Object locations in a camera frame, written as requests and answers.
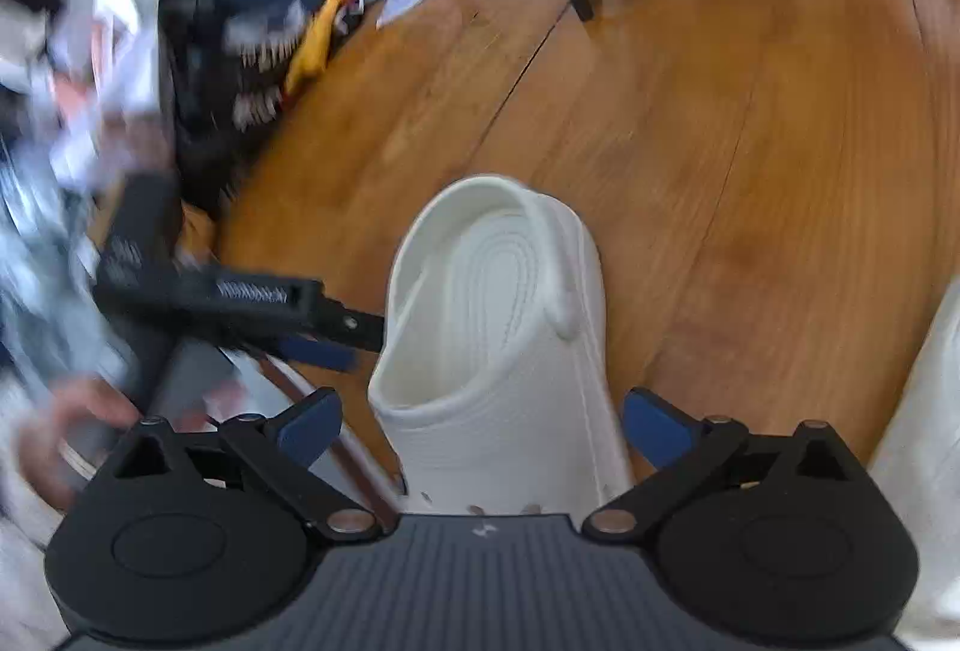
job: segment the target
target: white crocs shoe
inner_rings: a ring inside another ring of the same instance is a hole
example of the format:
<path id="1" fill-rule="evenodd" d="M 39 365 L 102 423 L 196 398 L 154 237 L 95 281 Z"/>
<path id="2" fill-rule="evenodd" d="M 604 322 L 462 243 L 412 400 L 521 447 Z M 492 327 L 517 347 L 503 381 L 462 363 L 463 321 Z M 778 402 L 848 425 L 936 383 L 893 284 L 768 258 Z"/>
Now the white crocs shoe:
<path id="1" fill-rule="evenodd" d="M 960 651 L 960 280 L 930 325 L 870 474 L 920 554 L 894 634 L 916 651 Z"/>
<path id="2" fill-rule="evenodd" d="M 605 380 L 606 303 L 569 207 L 500 176 L 454 183 L 397 253 L 370 403 L 407 512 L 566 512 L 632 486 Z"/>

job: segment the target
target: black tool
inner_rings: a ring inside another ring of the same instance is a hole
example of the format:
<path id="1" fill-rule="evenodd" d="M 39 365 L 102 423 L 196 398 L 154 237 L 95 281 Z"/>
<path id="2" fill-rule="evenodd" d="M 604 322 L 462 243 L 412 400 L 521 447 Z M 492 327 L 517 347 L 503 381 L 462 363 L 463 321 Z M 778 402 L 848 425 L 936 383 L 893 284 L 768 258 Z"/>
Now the black tool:
<path id="1" fill-rule="evenodd" d="M 126 371 L 119 390 L 150 414 L 184 340 L 221 349 L 282 354 L 281 343 L 311 336 L 380 351 L 381 316 L 347 309 L 318 280 L 242 274 L 221 266 L 181 268 L 179 180 L 169 173 L 131 178 L 110 226 L 93 298 L 117 336 Z M 67 477 L 94 472 L 119 433 L 84 424 L 67 437 Z M 85 480 L 70 481 L 80 488 Z"/>
<path id="2" fill-rule="evenodd" d="M 384 530 L 306 470 L 336 400 L 203 435 L 133 429 L 47 551 L 62 649 L 901 648 L 917 553 L 822 421 L 750 435 L 637 390 L 628 433 L 666 414 L 689 445 L 582 533 L 564 515 Z"/>

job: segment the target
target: white cloth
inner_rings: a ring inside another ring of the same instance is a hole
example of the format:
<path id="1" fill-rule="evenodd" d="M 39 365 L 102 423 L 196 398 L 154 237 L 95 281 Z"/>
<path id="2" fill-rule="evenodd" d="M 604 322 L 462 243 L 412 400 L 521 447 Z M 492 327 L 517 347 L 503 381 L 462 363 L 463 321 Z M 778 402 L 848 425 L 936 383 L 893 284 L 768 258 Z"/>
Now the white cloth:
<path id="1" fill-rule="evenodd" d="M 920 553 L 896 635 L 915 651 L 960 651 L 960 280 L 930 325 L 870 473 Z"/>
<path id="2" fill-rule="evenodd" d="M 16 431 L 32 409 L 11 373 L 0 379 L 0 648 L 48 651 L 66 627 L 43 574 L 43 548 L 61 515 L 16 469 Z"/>

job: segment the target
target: black bag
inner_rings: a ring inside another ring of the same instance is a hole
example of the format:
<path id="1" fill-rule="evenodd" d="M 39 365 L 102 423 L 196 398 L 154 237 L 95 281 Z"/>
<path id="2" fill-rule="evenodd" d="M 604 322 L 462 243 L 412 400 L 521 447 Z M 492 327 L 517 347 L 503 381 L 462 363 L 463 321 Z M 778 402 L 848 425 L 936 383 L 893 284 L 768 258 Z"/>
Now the black bag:
<path id="1" fill-rule="evenodd" d="M 283 81 L 305 27 L 305 20 L 291 31 L 272 26 L 263 41 L 229 50 L 227 21 L 217 0 L 160 0 L 182 193 L 214 219 L 277 127 Z"/>

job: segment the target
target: wooden floor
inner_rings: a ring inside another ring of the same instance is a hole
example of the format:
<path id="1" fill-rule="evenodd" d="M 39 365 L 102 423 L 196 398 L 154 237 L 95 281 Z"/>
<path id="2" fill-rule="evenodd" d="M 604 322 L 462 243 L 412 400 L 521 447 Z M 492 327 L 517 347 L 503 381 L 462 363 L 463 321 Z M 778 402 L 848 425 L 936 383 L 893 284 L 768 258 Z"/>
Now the wooden floor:
<path id="1" fill-rule="evenodd" d="M 760 432 L 829 419 L 862 459 L 960 248 L 960 0 L 429 0 L 376 15 L 294 107 L 223 258 L 382 311 L 440 188 L 515 176 L 603 261 L 611 393 Z M 373 360 L 334 385 L 376 456 Z"/>

